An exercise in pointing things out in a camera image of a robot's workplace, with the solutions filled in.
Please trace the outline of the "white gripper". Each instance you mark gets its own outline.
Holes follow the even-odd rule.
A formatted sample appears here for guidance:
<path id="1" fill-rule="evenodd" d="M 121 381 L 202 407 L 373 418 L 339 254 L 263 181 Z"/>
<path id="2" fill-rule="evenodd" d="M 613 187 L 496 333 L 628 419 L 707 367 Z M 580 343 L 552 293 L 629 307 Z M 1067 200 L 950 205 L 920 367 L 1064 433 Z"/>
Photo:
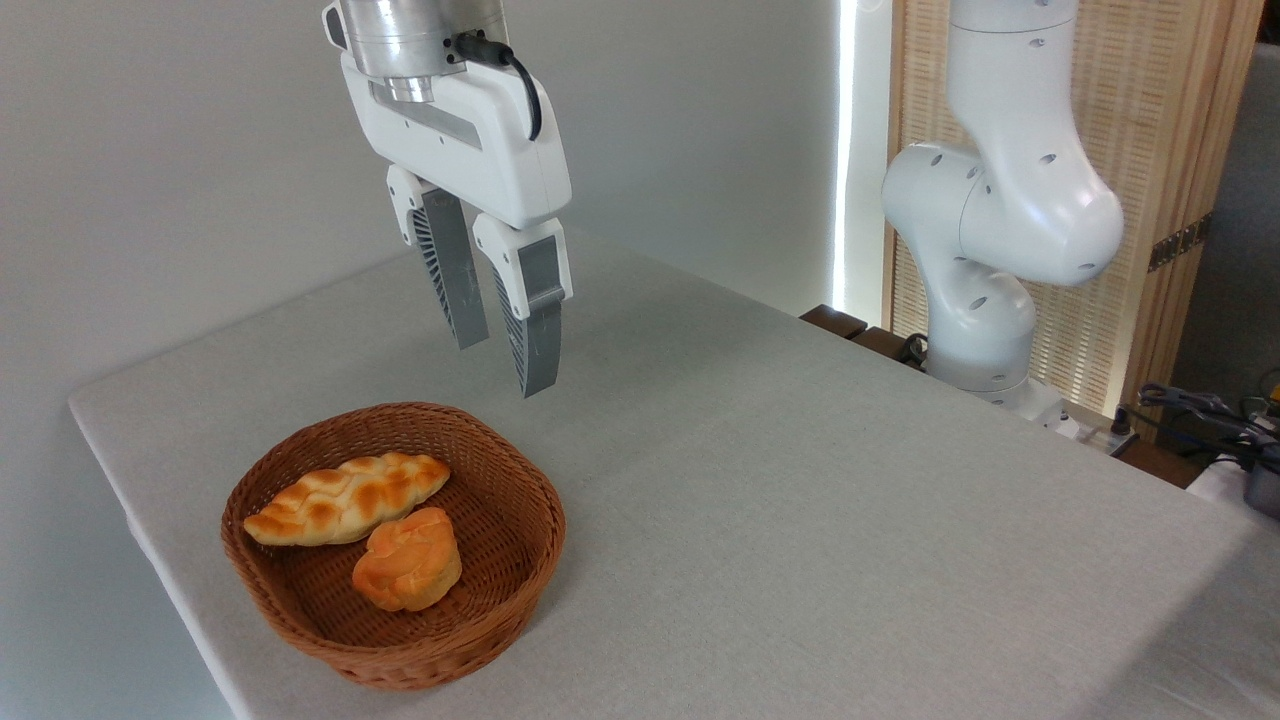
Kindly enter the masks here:
<path id="1" fill-rule="evenodd" d="M 538 90 L 541 131 L 530 140 L 526 88 L 512 72 L 467 63 L 430 79 L 430 101 L 402 102 L 361 73 L 351 53 L 340 54 L 340 68 L 365 137 L 392 163 L 387 187 L 399 232 L 421 252 L 458 347 L 489 337 L 461 199 L 484 211 L 475 240 L 493 268 L 521 393 L 552 387 L 562 304 L 573 296 L 564 228 L 553 217 L 572 188 L 545 90 Z"/>

